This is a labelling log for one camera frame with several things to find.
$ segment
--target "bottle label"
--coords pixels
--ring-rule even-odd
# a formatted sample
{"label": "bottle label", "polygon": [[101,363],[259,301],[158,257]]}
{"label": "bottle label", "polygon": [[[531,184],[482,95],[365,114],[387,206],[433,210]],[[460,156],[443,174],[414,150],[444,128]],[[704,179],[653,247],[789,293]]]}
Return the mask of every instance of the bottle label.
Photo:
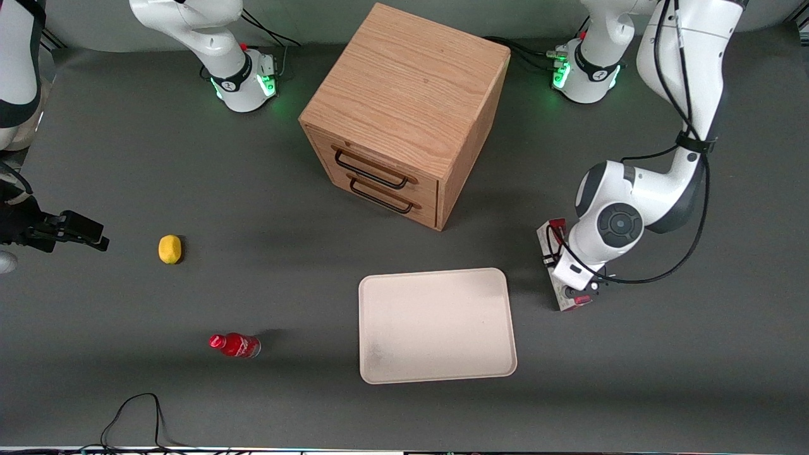
{"label": "bottle label", "polygon": [[241,337],[239,349],[234,357],[255,357],[261,350],[261,343],[254,337]]}

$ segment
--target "wooden cabinet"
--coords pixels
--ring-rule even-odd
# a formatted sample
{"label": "wooden cabinet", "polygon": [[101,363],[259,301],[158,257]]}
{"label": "wooden cabinet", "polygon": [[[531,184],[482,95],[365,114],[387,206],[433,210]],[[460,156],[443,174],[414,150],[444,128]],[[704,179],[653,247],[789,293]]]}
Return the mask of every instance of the wooden cabinet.
{"label": "wooden cabinet", "polygon": [[509,55],[377,3],[299,121],[334,185],[440,231],[491,130]]}

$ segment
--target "drawer handle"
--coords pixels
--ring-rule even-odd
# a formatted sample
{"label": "drawer handle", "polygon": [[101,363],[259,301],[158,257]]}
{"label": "drawer handle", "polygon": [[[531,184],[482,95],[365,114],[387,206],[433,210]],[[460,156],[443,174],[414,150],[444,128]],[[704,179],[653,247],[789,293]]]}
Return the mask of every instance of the drawer handle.
{"label": "drawer handle", "polygon": [[388,204],[387,202],[383,201],[382,199],[375,198],[375,197],[371,196],[370,194],[366,193],[365,191],[361,191],[359,189],[354,188],[355,183],[357,183],[357,179],[353,178],[353,179],[351,179],[351,183],[349,184],[349,188],[351,188],[351,191],[354,194],[357,194],[358,196],[362,196],[363,198],[368,199],[369,201],[376,202],[377,204],[380,204],[381,206],[385,207],[386,209],[393,210],[396,213],[399,213],[399,214],[402,214],[402,215],[406,215],[406,214],[410,213],[410,211],[413,209],[413,203],[412,202],[410,202],[407,205],[407,208],[400,209],[399,207],[394,206],[393,204]]}
{"label": "drawer handle", "polygon": [[387,186],[388,188],[391,188],[391,189],[402,189],[402,188],[405,187],[405,184],[407,183],[407,177],[402,177],[402,182],[397,184],[397,183],[387,181],[387,180],[385,180],[383,178],[377,177],[374,174],[370,174],[368,172],[365,172],[360,168],[356,168],[356,167],[352,166],[351,164],[340,161],[340,157],[342,155],[343,155],[343,151],[337,149],[337,153],[334,155],[334,160],[337,161],[337,164],[340,165],[340,167],[342,167],[342,168],[346,168],[346,169],[348,169],[350,171],[356,172],[357,174],[365,177],[366,179],[373,180],[376,183],[379,183],[380,185],[385,185],[385,186]]}

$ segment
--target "yellow fruit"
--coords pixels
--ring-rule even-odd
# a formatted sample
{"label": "yellow fruit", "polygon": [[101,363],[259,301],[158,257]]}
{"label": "yellow fruit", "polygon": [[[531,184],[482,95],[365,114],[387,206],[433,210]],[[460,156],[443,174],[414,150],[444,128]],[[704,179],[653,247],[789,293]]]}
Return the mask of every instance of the yellow fruit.
{"label": "yellow fruit", "polygon": [[183,245],[178,236],[165,236],[160,239],[160,246],[157,248],[160,260],[167,264],[176,264],[183,256]]}

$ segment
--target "white tray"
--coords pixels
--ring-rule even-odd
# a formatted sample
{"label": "white tray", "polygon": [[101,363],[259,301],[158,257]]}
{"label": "white tray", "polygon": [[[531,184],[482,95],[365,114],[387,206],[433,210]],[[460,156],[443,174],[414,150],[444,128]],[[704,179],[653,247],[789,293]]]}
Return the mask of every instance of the white tray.
{"label": "white tray", "polygon": [[359,363],[369,384],[509,376],[517,351],[506,276],[488,268],[365,277]]}

